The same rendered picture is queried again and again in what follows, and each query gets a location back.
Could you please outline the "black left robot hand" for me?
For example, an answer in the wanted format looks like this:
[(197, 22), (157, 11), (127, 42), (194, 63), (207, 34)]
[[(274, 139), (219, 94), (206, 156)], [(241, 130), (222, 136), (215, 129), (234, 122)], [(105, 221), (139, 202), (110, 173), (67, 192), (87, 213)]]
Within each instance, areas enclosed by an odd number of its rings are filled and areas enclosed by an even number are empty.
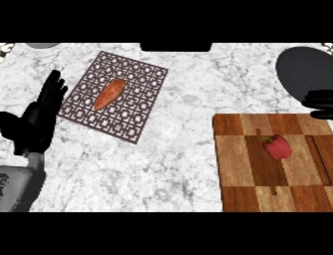
[(50, 146), (56, 115), (68, 87), (61, 72), (53, 70), (43, 84), (37, 101), (33, 102), (21, 117), (0, 112), (0, 133), (13, 141), (13, 154), (43, 153)]

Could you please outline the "dark grey pan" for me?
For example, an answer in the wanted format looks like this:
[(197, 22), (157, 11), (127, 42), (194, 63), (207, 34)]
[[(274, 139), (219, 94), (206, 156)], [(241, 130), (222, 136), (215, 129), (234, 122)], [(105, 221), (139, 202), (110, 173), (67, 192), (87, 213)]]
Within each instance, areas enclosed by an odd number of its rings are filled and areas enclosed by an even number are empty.
[(311, 91), (333, 90), (333, 56), (323, 50), (305, 46), (286, 49), (277, 57), (275, 73), (299, 102)]

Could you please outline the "red bell pepper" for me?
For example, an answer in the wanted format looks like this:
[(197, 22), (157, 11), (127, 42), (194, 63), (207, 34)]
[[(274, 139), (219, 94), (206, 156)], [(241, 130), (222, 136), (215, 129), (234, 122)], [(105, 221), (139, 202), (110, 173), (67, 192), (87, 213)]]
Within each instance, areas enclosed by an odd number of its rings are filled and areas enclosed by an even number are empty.
[(289, 142), (280, 134), (265, 136), (259, 139), (259, 141), (262, 143), (265, 152), (275, 160), (287, 158), (291, 155)]

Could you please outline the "wooden cutting board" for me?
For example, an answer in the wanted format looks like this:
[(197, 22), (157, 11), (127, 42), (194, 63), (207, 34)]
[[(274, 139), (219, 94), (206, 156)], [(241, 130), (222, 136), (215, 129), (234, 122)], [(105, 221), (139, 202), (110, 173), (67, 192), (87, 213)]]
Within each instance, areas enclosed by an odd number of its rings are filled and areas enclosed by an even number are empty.
[[(212, 118), (222, 210), (333, 211), (333, 131), (306, 114)], [(259, 139), (280, 134), (291, 155), (275, 160)]]

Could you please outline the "orange sweet potato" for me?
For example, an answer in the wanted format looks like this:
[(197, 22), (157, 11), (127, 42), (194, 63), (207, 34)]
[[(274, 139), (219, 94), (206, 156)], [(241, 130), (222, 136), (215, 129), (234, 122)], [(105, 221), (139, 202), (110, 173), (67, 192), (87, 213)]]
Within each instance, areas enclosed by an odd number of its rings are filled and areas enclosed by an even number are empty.
[(95, 101), (95, 110), (102, 110), (120, 97), (126, 89), (124, 80), (113, 80), (101, 91), (96, 101)]

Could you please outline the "brown patterned placemat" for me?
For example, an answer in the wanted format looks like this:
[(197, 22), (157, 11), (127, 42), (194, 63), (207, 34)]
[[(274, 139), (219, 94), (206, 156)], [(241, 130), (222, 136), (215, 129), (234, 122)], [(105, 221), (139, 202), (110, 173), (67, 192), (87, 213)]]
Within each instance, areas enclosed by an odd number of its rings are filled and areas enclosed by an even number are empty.
[(65, 97), (59, 116), (138, 143), (166, 77), (166, 68), (101, 52)]

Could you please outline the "grey round object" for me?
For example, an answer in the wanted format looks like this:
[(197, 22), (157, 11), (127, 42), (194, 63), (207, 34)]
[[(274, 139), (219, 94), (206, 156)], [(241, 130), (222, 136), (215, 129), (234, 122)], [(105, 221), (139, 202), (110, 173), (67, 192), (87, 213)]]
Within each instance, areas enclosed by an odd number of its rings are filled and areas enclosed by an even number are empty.
[(33, 49), (50, 49), (58, 46), (61, 43), (25, 43)]

